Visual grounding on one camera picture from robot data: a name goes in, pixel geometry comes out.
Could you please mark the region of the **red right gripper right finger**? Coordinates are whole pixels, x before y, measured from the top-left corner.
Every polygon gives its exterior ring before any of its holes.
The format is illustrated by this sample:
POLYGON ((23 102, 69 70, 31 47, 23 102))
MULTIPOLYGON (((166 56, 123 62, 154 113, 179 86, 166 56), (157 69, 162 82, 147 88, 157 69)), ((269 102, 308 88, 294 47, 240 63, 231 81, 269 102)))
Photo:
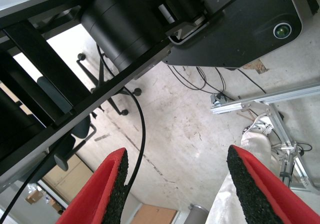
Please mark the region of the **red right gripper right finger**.
POLYGON ((227 165, 248 224, 320 222, 320 216, 249 151, 230 145, 227 165))

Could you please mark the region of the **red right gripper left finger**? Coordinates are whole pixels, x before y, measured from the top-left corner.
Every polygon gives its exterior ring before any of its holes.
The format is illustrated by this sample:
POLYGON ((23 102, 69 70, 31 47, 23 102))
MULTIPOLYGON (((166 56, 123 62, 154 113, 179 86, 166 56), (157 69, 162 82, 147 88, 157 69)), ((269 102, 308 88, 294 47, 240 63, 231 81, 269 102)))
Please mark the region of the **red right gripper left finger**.
POLYGON ((126 201, 128 153, 110 153, 68 205, 58 224, 119 224, 126 201))

